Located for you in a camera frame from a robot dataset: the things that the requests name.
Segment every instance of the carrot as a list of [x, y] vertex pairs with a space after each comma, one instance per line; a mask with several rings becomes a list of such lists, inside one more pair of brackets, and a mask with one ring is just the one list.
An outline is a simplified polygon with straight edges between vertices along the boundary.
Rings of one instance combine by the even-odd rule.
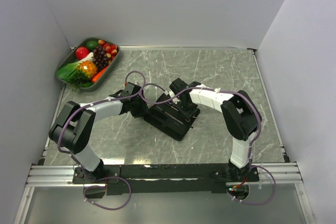
[[98, 79], [103, 75], [103, 73], [106, 71], [106, 69], [109, 66], [105, 67], [103, 70], [101, 70], [98, 74], [96, 74], [93, 78], [92, 78], [92, 82], [95, 83], [96, 81], [98, 81]]

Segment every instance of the red fruit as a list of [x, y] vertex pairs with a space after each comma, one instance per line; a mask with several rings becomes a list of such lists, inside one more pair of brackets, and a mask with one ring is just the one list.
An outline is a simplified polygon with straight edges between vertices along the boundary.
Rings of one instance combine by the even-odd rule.
[[111, 52], [111, 47], [107, 46], [107, 47], [105, 47], [105, 50], [106, 50], [106, 52]]
[[98, 44], [101, 45], [101, 46], [103, 46], [105, 44], [105, 41], [102, 40], [102, 39], [100, 39], [100, 40], [98, 40]]
[[86, 47], [79, 47], [76, 49], [76, 57], [79, 60], [84, 59], [89, 53], [90, 52]]
[[111, 51], [111, 55], [112, 55], [112, 57], [113, 57], [113, 56], [116, 56], [117, 52], [118, 52], [118, 51], [117, 51], [116, 49], [115, 49], [115, 50], [112, 50], [112, 51]]

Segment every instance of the black container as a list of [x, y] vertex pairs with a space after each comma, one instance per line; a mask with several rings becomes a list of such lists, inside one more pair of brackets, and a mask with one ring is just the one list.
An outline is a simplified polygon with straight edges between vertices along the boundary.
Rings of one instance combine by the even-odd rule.
[[[81, 44], [79, 44], [70, 54], [69, 56], [61, 63], [61, 65], [59, 65], [55, 71], [55, 77], [56, 79], [60, 80], [61, 82], [64, 82], [66, 84], [69, 84], [67, 83], [65, 80], [62, 80], [60, 78], [57, 77], [56, 75], [56, 72], [64, 67], [66, 64], [69, 64], [69, 63], [73, 63], [75, 61], [77, 61], [78, 59], [76, 58], [76, 49], [79, 48], [79, 47], [85, 47], [85, 44], [88, 42], [88, 41], [91, 41], [91, 40], [95, 40], [95, 41], [98, 41], [99, 39], [97, 38], [87, 38], [85, 39]], [[109, 43], [109, 44], [114, 44], [114, 43], [111, 43], [107, 40], [104, 40], [106, 43]], [[99, 88], [99, 86], [104, 82], [104, 80], [106, 79], [106, 77], [110, 74], [110, 72], [113, 70], [113, 66], [116, 65], [117, 61], [119, 60], [120, 58], [120, 48], [119, 46], [117, 45], [117, 48], [118, 48], [118, 53], [116, 54], [116, 57], [112, 60], [112, 62], [109, 64], [108, 68], [106, 69], [106, 71], [102, 74], [102, 76], [98, 79], [97, 82], [95, 82], [93, 85], [89, 86], [89, 87], [80, 87], [79, 89], [81, 91], [85, 91], [85, 92], [92, 92], [94, 90], [96, 90], [97, 88]]]

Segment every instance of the tabletop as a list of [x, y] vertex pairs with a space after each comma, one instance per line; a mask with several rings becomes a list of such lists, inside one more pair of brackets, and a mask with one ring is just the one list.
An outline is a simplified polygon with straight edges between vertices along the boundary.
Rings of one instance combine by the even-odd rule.
[[[60, 109], [68, 101], [88, 103], [106, 98], [124, 88], [125, 77], [132, 70], [168, 88], [173, 80], [186, 83], [201, 82], [221, 90], [245, 90], [262, 116], [262, 133], [253, 147], [253, 162], [284, 162], [278, 133], [255, 63], [252, 50], [224, 48], [198, 49], [121, 49], [115, 69], [102, 86], [91, 93], [72, 91], [66, 87]], [[142, 83], [133, 74], [129, 81]], [[162, 91], [148, 87], [148, 100], [156, 101]], [[192, 164], [227, 163], [232, 151], [223, 115], [208, 107], [199, 106], [201, 113], [182, 141], [178, 142], [143, 119], [130, 113], [111, 116], [94, 124], [89, 144], [105, 164]], [[59, 153], [50, 141], [45, 165], [70, 165], [68, 155]]]

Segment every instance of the green avocado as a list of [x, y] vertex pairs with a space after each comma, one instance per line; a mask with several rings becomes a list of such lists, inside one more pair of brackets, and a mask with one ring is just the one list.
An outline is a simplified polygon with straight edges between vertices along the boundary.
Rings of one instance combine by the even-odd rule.
[[94, 50], [98, 46], [99, 46], [98, 42], [94, 41], [94, 40], [90, 40], [90, 41], [86, 42], [86, 44], [85, 44], [85, 47], [87, 49], [89, 49], [90, 51]]

